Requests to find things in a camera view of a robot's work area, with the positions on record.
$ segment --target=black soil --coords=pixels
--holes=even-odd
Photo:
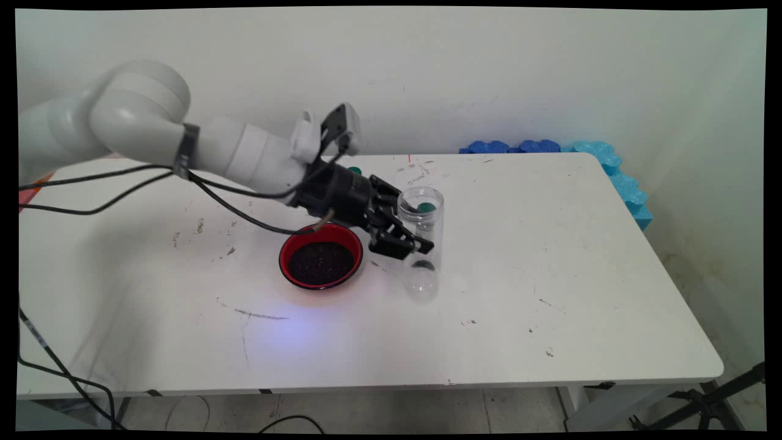
[[[354,263],[353,254],[341,244],[310,243],[291,255],[288,271],[301,283],[321,286],[347,275]]]

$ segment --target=red bowl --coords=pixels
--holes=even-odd
[[[300,230],[308,229],[312,226],[314,225],[305,226]],[[298,251],[302,246],[305,246],[310,243],[320,243],[320,242],[337,243],[347,248],[347,250],[350,251],[351,254],[353,254],[353,261],[354,261],[353,268],[351,268],[350,271],[345,276],[329,284],[322,284],[322,285],[315,286],[313,284],[302,283],[296,278],[293,278],[288,268],[288,263],[290,262],[293,253]],[[361,265],[361,260],[363,258],[364,258],[364,247],[361,246],[361,240],[358,239],[356,233],[346,228],[345,226],[336,225],[334,223],[327,223],[323,225],[321,230],[317,231],[314,234],[290,236],[285,241],[285,243],[282,245],[282,249],[280,249],[280,271],[282,272],[282,275],[285,276],[285,278],[288,281],[290,281],[291,284],[293,284],[294,286],[298,286],[303,289],[324,290],[324,289],[330,289],[334,286],[338,286],[344,283],[345,281],[347,281],[351,276],[353,276],[354,273],[356,273],[356,271],[358,270],[358,266]]]

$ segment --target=floor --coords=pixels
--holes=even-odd
[[[602,391],[589,390],[591,399]],[[683,405],[665,399],[638,414],[645,423]],[[564,431],[554,388],[437,391],[345,391],[287,395],[210,395],[132,398],[122,423],[131,430],[258,432],[282,417],[312,417],[330,434],[472,434]],[[74,417],[95,424],[91,409]],[[692,417],[675,426],[695,429]],[[711,429],[722,429],[719,421]],[[612,431],[630,431],[626,421]],[[285,420],[270,433],[314,433],[306,420]]]

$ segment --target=table leg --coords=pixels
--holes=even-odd
[[[568,387],[566,394],[569,396],[567,398],[565,395],[562,396],[565,409],[568,409],[568,400],[579,405],[574,406],[573,414],[568,412],[565,426],[568,431],[606,430],[664,399],[676,389],[675,384],[615,385],[597,399],[585,404],[580,394],[584,392],[583,387]]]

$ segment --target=black cable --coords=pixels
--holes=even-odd
[[[54,361],[54,363],[57,365],[57,367],[60,368],[61,372],[57,371],[57,370],[52,370],[50,368],[46,368],[45,366],[40,366],[38,364],[34,364],[32,362],[28,362],[28,361],[22,359],[22,335],[21,335],[21,330],[19,329],[19,327],[17,327],[17,333],[16,333],[16,336],[17,336],[17,338],[16,338],[16,341],[17,341],[17,343],[16,343],[16,361],[19,362],[20,364],[24,365],[24,366],[28,366],[28,367],[34,368],[36,370],[40,370],[40,371],[44,371],[46,373],[54,374],[55,376],[65,377],[74,386],[74,388],[76,388],[76,391],[79,392],[81,397],[84,398],[84,400],[86,400],[87,403],[89,403],[90,406],[92,406],[92,408],[95,409],[95,411],[97,411],[100,415],[104,416],[106,419],[108,419],[111,422],[111,428],[112,429],[117,429],[117,428],[123,429],[123,430],[127,429],[126,427],[122,426],[122,424],[120,424],[120,422],[118,422],[117,419],[115,418],[115,413],[114,413],[114,396],[111,394],[111,391],[107,387],[104,387],[101,384],[96,384],[95,382],[92,382],[90,380],[85,380],[85,379],[81,379],[79,377],[73,376],[68,371],[68,369],[63,365],[63,363],[59,360],[57,355],[54,354],[52,349],[45,343],[45,341],[43,340],[41,335],[35,329],[35,326],[33,325],[33,323],[27,318],[27,315],[25,315],[25,313],[22,310],[21,306],[19,307],[19,318],[22,320],[22,322],[24,322],[24,324],[27,326],[27,328],[30,330],[30,332],[33,334],[33,336],[35,336],[36,340],[38,340],[38,343],[46,351],[46,354],[49,356],[49,358],[51,358],[52,361]],[[103,390],[106,393],[106,395],[109,398],[109,412],[110,412],[110,415],[106,414],[106,411],[104,411],[103,408],[98,406],[98,404],[95,403],[95,401],[92,400],[92,398],[90,398],[89,395],[87,395],[87,393],[78,384],[78,382],[81,382],[83,384],[87,384],[87,385],[91,385],[93,387],[99,388],[99,389]]]
[[[19,204],[19,207],[23,207],[23,208],[26,208],[26,209],[41,209],[43,211],[52,211],[52,212],[59,212],[59,213],[62,213],[62,214],[73,214],[73,215],[93,215],[93,214],[98,214],[100,211],[103,211],[106,208],[110,207],[111,205],[115,204],[116,202],[124,199],[125,197],[127,197],[128,195],[133,193],[134,191],[136,191],[138,189],[141,189],[142,187],[147,186],[150,183],[154,183],[154,182],[157,182],[158,180],[165,179],[166,177],[168,177],[170,175],[173,175],[172,171],[169,171],[169,172],[164,173],[162,175],[153,177],[151,179],[147,179],[144,182],[141,182],[141,183],[137,184],[136,186],[131,187],[130,189],[128,189],[127,191],[123,192],[119,196],[114,197],[112,200],[109,200],[107,203],[103,204],[102,206],[99,206],[99,207],[97,207],[95,209],[91,209],[89,211],[78,211],[78,210],[75,210],[75,209],[66,209],[66,208],[63,208],[63,207],[45,206],[45,205],[40,205],[40,204]]]
[[[190,397],[187,395],[183,395],[180,397],[174,404],[174,406],[171,408],[171,411],[168,412],[168,417],[166,417],[166,424],[163,426],[164,431],[168,431],[168,422],[171,421],[171,414],[174,413],[174,410],[177,409],[177,405],[179,405],[179,402],[182,401],[185,397]],[[206,427],[209,426],[209,419],[212,417],[212,409],[209,407],[209,403],[206,401],[206,399],[200,395],[196,396],[197,398],[201,399],[203,401],[203,404],[206,405],[206,422],[203,424],[203,429],[201,432],[206,431]]]
[[[90,180],[104,179],[107,177],[113,177],[115,175],[125,175],[136,171],[152,170],[157,168],[167,169],[167,170],[171,169],[171,167],[164,167],[163,165],[141,165],[138,167],[127,168],[119,171],[111,171],[102,174],[93,174],[93,175],[86,175],[84,177],[76,177],[74,179],[50,180],[48,182],[43,182],[43,183],[33,183],[30,185],[20,186],[19,191],[24,191],[25,189],[43,188],[44,186],[67,185],[68,183],[87,182]]]
[[[255,218],[250,217],[249,215],[245,214],[244,212],[241,212],[239,209],[228,203],[227,201],[223,200],[218,196],[217,194],[213,193],[211,189],[207,188],[206,185],[201,183],[199,180],[193,180],[193,183],[198,185],[201,189],[203,189],[204,193],[208,194],[209,197],[212,197],[213,199],[217,200],[217,202],[221,205],[223,205],[226,209],[228,209],[230,212],[233,212],[234,214],[238,215],[241,218],[244,218],[246,221],[253,223],[254,225],[260,226],[261,228],[264,228],[266,230],[272,231],[273,233],[281,233],[281,234],[288,234],[292,236],[298,236],[298,235],[304,235],[304,234],[311,234],[314,231],[312,228],[304,229],[304,230],[298,230],[294,231],[292,229],[282,229],[278,228],[277,226],[267,225],[266,223],[263,223],[260,220],[256,220]]]
[[[207,179],[205,179],[203,177],[195,175],[192,172],[190,173],[190,180],[192,180],[193,182],[206,183],[209,186],[214,186],[215,188],[224,189],[226,191],[231,191],[232,193],[242,194],[243,196],[258,197],[260,199],[281,199],[283,197],[287,197],[287,196],[293,194],[295,191],[297,191],[299,188],[301,188],[302,186],[306,185],[307,183],[312,182],[313,179],[315,179],[320,174],[322,174],[323,171],[325,171],[326,169],[328,169],[328,167],[333,165],[344,154],[345,153],[343,151],[338,152],[336,156],[334,156],[328,163],[326,163],[326,165],[320,167],[319,169],[317,169],[316,171],[314,171],[313,173],[311,173],[310,175],[308,175],[307,177],[302,179],[301,182],[296,183],[294,186],[291,186],[290,188],[286,189],[285,191],[283,191],[281,193],[276,193],[276,194],[256,193],[255,191],[247,191],[246,189],[234,188],[232,186],[227,186],[227,185],[223,185],[221,183],[212,182],[212,181],[207,180]]]
[[[312,419],[310,419],[310,418],[309,418],[309,417],[307,417],[307,416],[287,416],[287,417],[283,417],[283,418],[281,418],[280,420],[275,420],[275,421],[271,422],[270,424],[266,425],[266,427],[264,427],[264,429],[262,429],[262,430],[258,431],[258,434],[263,434],[263,433],[264,433],[264,432],[265,432],[267,429],[269,429],[270,427],[273,427],[273,426],[275,426],[276,424],[278,424],[278,423],[280,423],[280,422],[282,422],[282,421],[285,421],[285,420],[290,420],[290,419],[304,419],[304,420],[309,420],[309,421],[310,421],[310,423],[312,423],[313,425],[315,425],[315,427],[317,428],[317,430],[318,430],[318,431],[320,431],[320,432],[321,432],[321,434],[325,434],[325,432],[323,432],[323,428],[321,428],[321,425],[317,424],[317,422],[316,422],[315,420],[312,420]]]

